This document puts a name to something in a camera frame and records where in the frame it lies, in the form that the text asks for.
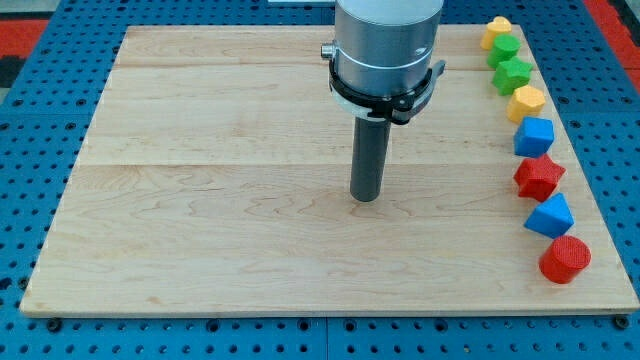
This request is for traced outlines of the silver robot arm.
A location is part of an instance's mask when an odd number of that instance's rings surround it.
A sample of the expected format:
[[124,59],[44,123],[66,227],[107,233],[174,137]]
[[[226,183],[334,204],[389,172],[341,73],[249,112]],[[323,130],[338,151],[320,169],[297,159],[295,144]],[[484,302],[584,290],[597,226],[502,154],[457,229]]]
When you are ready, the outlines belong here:
[[336,102],[368,121],[408,123],[445,63],[430,63],[443,0],[337,0],[334,40],[321,47]]

